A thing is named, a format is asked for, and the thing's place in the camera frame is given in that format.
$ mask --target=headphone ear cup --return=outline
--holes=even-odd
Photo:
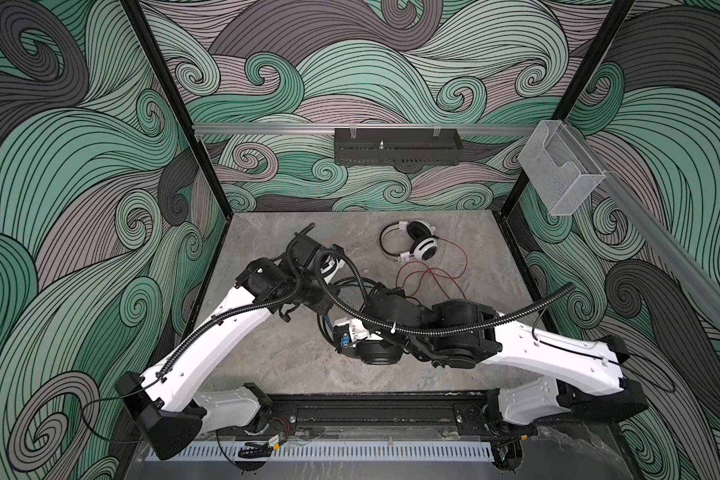
[[[432,231],[429,229],[429,226],[418,220],[408,222],[408,225],[405,226],[405,231],[408,232],[408,236],[410,236],[414,241],[421,238],[428,238],[432,235]]]
[[[438,251],[438,241],[431,236],[416,240],[411,246],[411,253],[416,260],[429,260]]]

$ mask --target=black rail base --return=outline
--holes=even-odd
[[[535,435],[533,426],[512,426],[485,416],[487,407],[495,405],[498,394],[498,389],[492,389],[269,395],[272,420],[267,429],[246,432],[242,427],[225,427],[218,435],[257,440],[287,428],[292,436],[310,439],[325,438],[332,432],[339,434],[346,428],[362,428],[373,434],[381,430],[423,427],[438,428],[448,436],[476,436],[484,442],[511,442],[521,436]]]

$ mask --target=cable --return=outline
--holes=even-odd
[[[632,373],[632,374],[633,374],[634,376],[636,376],[637,378],[642,379],[645,383],[653,386],[653,387],[656,388],[656,389],[661,390],[661,391],[664,392],[664,393],[675,393],[675,392],[677,392],[677,384],[676,384],[675,381],[672,379],[672,377],[669,376],[669,375],[666,373],[666,370],[664,370],[663,368],[661,368],[660,365],[658,365],[656,362],[654,362],[654,361],[651,360],[651,359],[648,359],[648,358],[646,358],[646,357],[644,357],[644,356],[642,356],[642,355],[638,355],[637,353],[630,353],[630,358],[628,358],[627,361],[632,360],[633,357],[634,357],[634,358],[637,358],[637,359],[644,360],[644,361],[650,363],[651,365],[653,365],[653,366],[654,366],[655,368],[657,368],[658,370],[660,370],[660,371],[662,372],[662,374],[664,375],[664,377],[665,377],[667,380],[670,381],[670,384],[672,385],[672,387],[670,387],[669,389],[665,389],[663,386],[659,385],[658,383],[655,383],[653,380],[650,380],[650,379],[646,378],[644,375],[642,375],[642,374],[640,374],[640,373],[638,373],[638,372],[635,372],[634,370],[632,370],[632,369],[629,368],[628,366],[624,365],[623,363],[617,363],[617,365],[620,366],[621,368],[623,368],[624,370],[627,370],[628,372]]]
[[[370,283],[371,286],[374,286],[376,283],[378,283],[375,280],[371,280],[364,276],[361,276],[360,278],[362,279],[363,282]],[[335,282],[331,282],[331,283],[333,283],[336,286],[341,286],[344,283],[354,283],[355,286],[357,286],[357,279],[354,276],[345,276],[344,278],[341,278],[341,279],[336,280]]]
[[[441,278],[447,278],[447,279],[451,280],[451,281],[454,283],[454,285],[456,285],[456,288],[459,289],[459,292],[461,292],[461,296],[462,296],[465,300],[467,299],[466,293],[464,293],[464,291],[461,289],[461,286],[456,282],[456,278],[457,278],[457,277],[451,276],[451,274],[449,274],[448,272],[446,272],[446,271],[443,270],[442,268],[430,267],[430,266],[428,266],[427,264],[425,264],[424,262],[420,262],[419,260],[413,260],[412,262],[408,262],[407,264],[404,264],[403,266],[401,266],[401,267],[400,267],[400,270],[398,270],[398,278],[400,277],[400,272],[402,272],[402,270],[403,270],[406,266],[412,265],[412,264],[423,264],[424,266],[427,267],[427,269],[426,269],[426,270],[416,270],[415,272],[411,272],[410,274],[408,274],[408,275],[403,279],[403,284],[400,285],[401,288],[403,288],[403,287],[405,286],[405,282],[408,281],[408,278],[409,278],[411,275],[414,275],[414,274],[422,274],[422,276],[418,279],[418,285],[416,286],[416,290],[413,291],[413,294],[415,295],[415,294],[419,291],[419,289],[422,288],[422,281],[424,280],[424,275],[426,275],[426,274],[432,274],[432,278],[434,279],[434,282],[438,284],[438,287],[440,287],[440,291],[441,291],[441,292],[443,293],[443,295],[445,295],[449,300],[451,299],[451,296],[445,291],[445,289],[444,289],[443,286],[441,285],[440,281],[439,281],[438,278],[437,278],[437,277],[439,277],[439,276],[440,276]],[[444,275],[442,275],[442,274],[436,274],[436,273],[434,272],[435,270],[440,270],[441,272],[443,272]]]
[[[88,428],[88,430],[90,430],[90,432],[91,432],[92,434],[94,434],[94,436],[96,436],[96,437],[98,437],[98,438],[101,438],[102,440],[105,440],[105,441],[107,441],[107,442],[109,442],[109,443],[115,443],[115,444],[117,444],[117,445],[133,445],[133,444],[135,444],[135,443],[141,443],[141,440],[130,440],[130,441],[128,441],[128,442],[124,442],[124,441],[121,441],[121,440],[114,440],[114,439],[112,439],[112,438],[108,438],[108,437],[105,437],[105,436],[103,436],[103,435],[100,435],[98,432],[96,432],[96,430],[94,430],[94,428],[91,426],[91,424],[88,423],[88,420],[87,420],[86,417],[85,417],[85,409],[88,408],[89,406],[92,406],[92,405],[95,404],[95,403],[98,403],[98,402],[108,402],[109,400],[122,400],[123,398],[129,397],[129,396],[132,396],[132,395],[135,395],[135,394],[137,394],[137,393],[142,393],[144,390],[146,390],[146,389],[150,388],[152,385],[155,385],[156,383],[158,383],[158,382],[160,381],[160,378],[162,378],[162,377],[158,377],[158,378],[157,378],[154,382],[152,382],[151,384],[145,386],[145,387],[142,388],[142,389],[138,389],[138,390],[136,390],[135,392],[127,393],[127,394],[122,395],[122,396],[111,396],[111,397],[107,397],[107,398],[97,398],[97,399],[95,399],[95,400],[91,400],[90,402],[86,403],[85,405],[83,405],[83,406],[80,408],[80,419],[83,421],[83,424],[85,424],[85,426]]]
[[[235,463],[234,460],[232,460],[230,457],[228,457],[227,454],[226,454],[226,452],[224,452],[224,448],[221,447],[221,440],[219,440],[219,430],[216,430],[214,433],[216,434],[216,443],[219,444],[219,450],[221,450],[221,454],[224,456],[224,458],[226,458],[226,460],[227,460],[229,463],[231,463],[232,465],[234,465],[235,468],[237,468],[238,470],[240,470],[240,472],[242,472],[242,468],[240,468],[240,466],[238,466],[238,465]]]
[[[320,314],[317,314],[317,328],[320,330],[320,333],[322,334],[322,338],[326,339],[328,343],[330,343],[331,347],[336,348],[336,344],[331,339],[328,332],[325,330],[325,326],[323,324],[322,318],[320,318]]]
[[[299,235],[306,234],[309,232],[312,228],[315,227],[315,224],[309,224],[307,225],[301,232],[299,232],[296,236],[293,237],[293,240],[291,240],[288,243],[288,247],[286,247],[286,257],[285,260],[288,263],[288,268],[291,269],[291,272],[294,273],[294,277],[296,278],[296,283],[293,285],[293,288],[290,292],[288,292],[287,295],[285,295],[282,298],[276,298],[272,299],[268,302],[261,302],[261,303],[251,303],[250,305],[244,305],[239,306],[237,308],[228,310],[226,312],[222,312],[219,315],[213,317],[208,322],[203,323],[201,326],[197,328],[194,332],[189,334],[187,338],[185,338],[182,343],[180,343],[171,353],[171,355],[168,357],[168,360],[166,360],[165,364],[160,368],[160,370],[157,372],[157,377],[162,379],[166,373],[168,373],[171,368],[173,368],[173,365],[176,363],[176,360],[179,359],[179,357],[182,356],[184,351],[186,351],[187,348],[190,347],[194,343],[195,340],[199,339],[200,336],[211,330],[214,326],[221,324],[224,320],[239,315],[240,313],[246,313],[246,312],[253,312],[254,310],[260,310],[264,308],[270,308],[273,306],[280,306],[283,303],[288,303],[289,300],[293,300],[298,293],[302,289],[302,285],[304,283],[304,280],[302,279],[302,276],[298,274],[298,269],[296,268],[296,263],[293,261],[293,246],[296,244],[298,240]]]
[[[572,292],[574,290],[574,284],[573,283],[566,283],[561,288],[559,288],[556,292],[553,292],[551,295],[548,295],[547,297],[538,300],[537,302],[533,302],[530,305],[521,308],[515,312],[509,313],[504,316],[500,316],[497,319],[494,319],[492,321],[488,322],[481,322],[476,323],[474,325],[462,325],[462,326],[450,326],[450,327],[444,327],[444,328],[435,328],[435,329],[418,329],[418,328],[411,328],[408,326],[400,326],[396,323],[389,322],[387,320],[382,320],[379,318],[375,318],[370,315],[365,315],[363,312],[358,312],[352,306],[347,304],[344,300],[338,297],[335,293],[331,292],[331,290],[328,288],[328,284],[326,283],[326,279],[323,277],[322,273],[320,272],[320,264],[322,262],[322,259],[326,256],[334,256],[335,258],[338,258],[340,260],[344,260],[344,262],[349,266],[349,269],[352,271],[352,273],[355,275],[355,278],[358,279],[358,282],[362,282],[362,277],[360,276],[360,272],[356,265],[347,257],[345,254],[342,254],[340,252],[337,252],[336,250],[328,250],[323,249],[319,250],[315,254],[315,259],[312,261],[312,271],[315,274],[315,277],[317,279],[318,285],[320,285],[320,288],[328,295],[328,297],[333,300],[333,302],[339,306],[342,310],[349,313],[350,315],[354,316],[355,318],[358,318],[360,320],[363,320],[365,322],[372,323],[374,325],[380,326],[386,330],[391,330],[393,328],[396,329],[396,331],[399,331],[400,333],[407,333],[409,335],[419,335],[419,336],[432,336],[432,337],[442,337],[442,336],[453,336],[458,335],[462,332],[473,332],[476,330],[485,330],[488,328],[492,328],[495,326],[503,325],[505,323],[509,323],[512,321],[515,321],[519,318],[522,318],[526,315],[529,315],[533,312],[536,312],[538,310],[541,310],[543,308],[546,308],[549,304],[558,301],[559,299],[563,298],[566,294]],[[363,299],[364,301],[368,301],[368,294],[365,292],[365,286],[360,287],[361,293],[363,293]]]
[[[468,267],[468,265],[469,265],[469,257],[467,256],[467,252],[465,252],[464,249],[460,247],[460,245],[458,245],[458,244],[456,244],[456,243],[454,243],[454,242],[451,242],[450,240],[447,240],[447,239],[441,238],[441,237],[439,237],[438,239],[439,239],[439,240],[442,240],[443,242],[447,242],[447,243],[449,243],[449,244],[451,244],[451,245],[453,245],[453,246],[456,246],[456,248],[458,248],[458,249],[461,250],[461,253],[464,255],[464,268],[461,270],[461,273],[458,274],[458,275],[456,275],[456,276],[452,276],[451,274],[449,274],[448,272],[446,272],[446,271],[443,270],[442,268],[430,267],[429,265],[425,264],[424,262],[421,262],[421,261],[418,261],[418,260],[414,260],[413,262],[404,264],[403,266],[400,267],[400,270],[398,270],[398,275],[397,275],[397,277],[394,279],[394,284],[395,284],[396,286],[398,285],[398,283],[400,282],[400,273],[403,272],[403,269],[404,269],[407,265],[411,265],[411,264],[422,264],[422,265],[424,265],[424,266],[426,267],[426,270],[417,270],[417,271],[415,271],[415,272],[411,272],[410,274],[408,274],[408,275],[403,279],[403,284],[400,285],[400,287],[405,287],[405,283],[408,281],[408,278],[410,278],[411,275],[413,275],[413,274],[422,274],[422,276],[419,277],[419,279],[418,279],[418,285],[416,286],[416,290],[414,290],[414,292],[412,293],[413,295],[415,295],[415,294],[419,291],[419,289],[422,288],[422,282],[424,281],[424,277],[426,276],[426,274],[432,274],[432,279],[434,279],[434,282],[438,284],[438,287],[440,288],[440,291],[445,295],[446,298],[448,298],[448,299],[450,300],[450,299],[451,299],[451,296],[445,291],[445,289],[443,288],[443,286],[442,286],[442,285],[440,284],[440,282],[438,281],[438,279],[437,279],[438,276],[440,276],[441,278],[447,278],[447,279],[449,279],[450,281],[452,281],[452,282],[454,283],[454,285],[456,285],[456,288],[459,289],[459,292],[461,292],[461,297],[466,300],[466,299],[467,299],[467,294],[464,293],[464,290],[463,290],[463,289],[461,288],[461,286],[458,284],[458,282],[456,281],[456,279],[457,279],[457,278],[461,278],[461,277],[464,276],[464,274],[467,272],[467,267]],[[436,273],[434,272],[435,270],[441,271],[444,275],[436,274]]]
[[[599,357],[599,356],[596,356],[596,355],[591,355],[591,354],[589,354],[589,353],[576,352],[576,351],[574,351],[574,350],[568,350],[567,348],[564,348],[564,347],[562,347],[562,346],[554,345],[554,344],[552,344],[552,343],[548,343],[548,342],[545,342],[545,341],[543,341],[543,340],[539,340],[539,338],[536,336],[536,324],[538,323],[539,319],[541,318],[541,316],[542,316],[543,314],[544,314],[543,311],[541,311],[541,312],[539,313],[539,316],[537,317],[536,321],[534,321],[533,327],[531,327],[531,329],[530,329],[530,335],[531,335],[531,336],[534,338],[534,340],[536,340],[538,343],[541,343],[542,345],[546,345],[546,346],[551,346],[551,347],[556,348],[556,349],[558,349],[558,350],[563,350],[564,352],[575,353],[576,355],[586,356],[586,357],[589,357],[589,358],[595,359],[595,360],[607,360],[608,362],[613,363],[614,365],[618,365],[619,367],[621,367],[621,368],[624,369],[624,370],[627,370],[628,372],[632,373],[632,374],[633,374],[634,376],[636,376],[637,378],[643,380],[645,383],[653,386],[653,387],[656,388],[656,389],[661,390],[661,391],[664,392],[664,393],[675,393],[675,392],[677,392],[677,384],[676,384],[675,381],[672,379],[672,377],[669,376],[669,374],[667,374],[666,370],[664,370],[659,364],[657,364],[657,363],[654,362],[653,360],[651,360],[651,359],[649,359],[649,358],[647,358],[647,357],[644,357],[644,356],[642,356],[642,355],[639,355],[639,354],[637,354],[637,353],[632,353],[632,352],[631,352],[631,353],[630,353],[630,358],[628,358],[628,359],[625,360],[625,361],[628,362],[629,360],[632,360],[633,358],[637,358],[637,359],[642,359],[643,361],[650,363],[651,365],[653,365],[655,368],[657,368],[658,370],[660,370],[660,371],[662,372],[662,374],[664,375],[664,377],[665,377],[667,380],[669,380],[669,382],[670,382],[670,384],[672,385],[672,387],[670,387],[669,389],[666,389],[666,388],[664,388],[663,386],[659,385],[658,383],[654,382],[653,380],[648,379],[648,378],[645,377],[643,374],[632,370],[631,368],[629,368],[627,365],[624,365],[623,363],[618,363],[618,362],[615,362],[614,360],[604,359],[603,357]]]
[[[246,442],[245,446],[249,448],[241,448],[238,451],[237,456],[246,460],[250,460],[251,458],[269,457],[274,451],[274,449],[266,442],[262,444]]]
[[[291,428],[288,427],[288,424],[286,423],[286,421],[279,417],[273,417],[273,418],[275,420],[279,420],[280,423],[282,424],[282,426],[284,426],[286,428],[286,436],[288,436],[288,434],[291,432]]]

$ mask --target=red wire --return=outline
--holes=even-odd
[[[416,293],[419,291],[419,289],[422,288],[422,281],[424,280],[424,276],[426,276],[426,274],[431,274],[431,275],[432,275],[432,278],[434,279],[434,282],[438,284],[438,287],[440,287],[440,291],[446,296],[446,298],[448,298],[449,300],[451,299],[451,297],[448,295],[448,293],[445,291],[445,289],[443,288],[443,286],[442,286],[442,285],[440,284],[440,282],[438,281],[438,278],[437,278],[437,277],[439,277],[439,276],[440,276],[441,278],[447,278],[447,279],[449,279],[450,281],[452,281],[452,282],[454,283],[454,285],[456,285],[456,287],[459,289],[459,292],[461,292],[461,296],[466,300],[466,299],[467,299],[467,295],[464,293],[464,290],[461,289],[461,286],[458,284],[458,282],[456,282],[456,279],[457,279],[457,278],[461,278],[461,277],[467,272],[467,265],[469,264],[469,258],[467,257],[467,252],[465,252],[463,248],[461,248],[459,245],[451,242],[450,240],[446,240],[445,238],[441,238],[440,240],[442,240],[442,241],[444,241],[444,242],[448,242],[448,243],[451,244],[451,245],[455,245],[457,248],[459,248],[459,249],[461,250],[461,253],[464,254],[464,268],[462,269],[462,271],[461,271],[460,274],[458,274],[457,276],[452,276],[451,274],[449,274],[448,272],[446,272],[446,271],[443,270],[442,268],[430,267],[429,265],[425,264],[424,262],[421,262],[421,261],[419,261],[419,260],[414,260],[413,262],[408,262],[408,263],[406,263],[406,264],[404,264],[403,266],[400,267],[400,270],[398,270],[397,278],[394,279],[394,284],[395,284],[395,286],[397,286],[397,285],[399,284],[399,282],[400,282],[400,274],[403,272],[403,269],[404,269],[407,265],[410,265],[410,264],[422,264],[422,265],[424,265],[424,266],[427,267],[426,270],[416,270],[415,272],[411,272],[410,274],[408,274],[408,275],[403,279],[403,284],[402,284],[401,286],[405,286],[405,283],[408,281],[408,278],[409,278],[411,275],[413,275],[413,274],[422,274],[422,276],[418,279],[418,285],[416,286],[416,290],[414,290],[414,292],[411,294],[411,296],[416,295]],[[444,275],[443,275],[443,274],[437,274],[437,273],[435,273],[436,270],[441,271]]]
[[[288,436],[288,434],[289,434],[290,431],[291,431],[291,429],[288,428],[288,424],[286,424],[286,422],[285,422],[282,418],[279,418],[279,417],[273,417],[273,418],[274,418],[275,420],[279,420],[280,423],[282,424],[282,426],[284,426],[284,427],[286,428],[286,436]]]

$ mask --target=headphones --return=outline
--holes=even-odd
[[[384,248],[382,243],[384,236],[393,230],[405,230],[413,239],[413,245],[407,252],[393,254]],[[423,220],[400,220],[382,229],[382,232],[378,235],[378,245],[386,256],[398,262],[407,262],[413,259],[429,260],[438,251],[437,237],[433,233],[434,227]]]

